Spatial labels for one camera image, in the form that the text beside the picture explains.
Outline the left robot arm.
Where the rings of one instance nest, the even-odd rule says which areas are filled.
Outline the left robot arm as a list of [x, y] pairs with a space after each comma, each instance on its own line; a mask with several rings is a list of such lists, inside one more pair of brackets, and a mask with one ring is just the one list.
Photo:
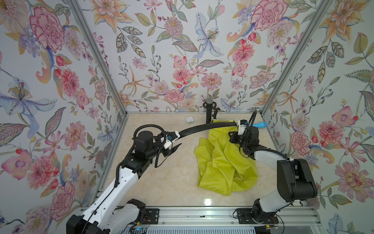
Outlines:
[[73, 215], [66, 223], [68, 234], [123, 234], [131, 225], [141, 223], [145, 217], [145, 203], [132, 199], [118, 208], [125, 194], [134, 186], [151, 165], [152, 160], [171, 155], [172, 144], [180, 138], [177, 131], [161, 131], [157, 136], [147, 128], [139, 127], [133, 135], [133, 144], [125, 158], [116, 167], [116, 177], [102, 195], [81, 215]]

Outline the black leather belt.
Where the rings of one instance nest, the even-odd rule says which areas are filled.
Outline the black leather belt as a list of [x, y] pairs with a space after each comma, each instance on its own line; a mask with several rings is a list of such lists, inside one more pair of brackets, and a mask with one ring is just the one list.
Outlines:
[[179, 138], [184, 138], [191, 134], [195, 134], [198, 132], [207, 131], [211, 129], [224, 128], [224, 127], [236, 127], [236, 126], [237, 126], [236, 122], [214, 122], [214, 123], [202, 124], [202, 125], [194, 126], [194, 127], [180, 131]]

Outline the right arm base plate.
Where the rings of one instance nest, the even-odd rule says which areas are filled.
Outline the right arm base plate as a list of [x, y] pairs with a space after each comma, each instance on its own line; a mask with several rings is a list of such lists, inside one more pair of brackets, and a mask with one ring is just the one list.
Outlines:
[[279, 223], [276, 213], [265, 213], [252, 208], [238, 208], [233, 213], [233, 217], [238, 219], [239, 224], [274, 225]]

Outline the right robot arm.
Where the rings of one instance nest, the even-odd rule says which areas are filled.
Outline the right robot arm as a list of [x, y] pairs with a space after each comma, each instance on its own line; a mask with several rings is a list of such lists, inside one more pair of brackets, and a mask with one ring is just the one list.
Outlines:
[[293, 159], [284, 153], [260, 145], [257, 127], [240, 126], [236, 132], [229, 132], [229, 142], [239, 145], [240, 153], [259, 161], [277, 172], [277, 189], [269, 195], [255, 200], [251, 216], [257, 223], [274, 218], [278, 211], [296, 200], [315, 198], [318, 189], [308, 162]]

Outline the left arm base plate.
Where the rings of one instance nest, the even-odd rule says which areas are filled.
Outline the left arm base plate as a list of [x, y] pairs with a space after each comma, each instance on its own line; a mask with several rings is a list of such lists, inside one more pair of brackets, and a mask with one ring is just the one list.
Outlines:
[[154, 224], [158, 224], [159, 217], [160, 217], [160, 209], [141, 208], [135, 221], [130, 222], [130, 224], [132, 225], [134, 224], [154, 225]]

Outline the lime green trousers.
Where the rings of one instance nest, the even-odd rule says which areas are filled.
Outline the lime green trousers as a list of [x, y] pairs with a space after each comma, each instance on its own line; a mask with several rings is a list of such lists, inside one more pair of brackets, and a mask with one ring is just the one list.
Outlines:
[[229, 196], [253, 188], [259, 178], [255, 160], [244, 155], [237, 144], [229, 142], [237, 126], [215, 128], [200, 138], [194, 155], [198, 163], [198, 187]]

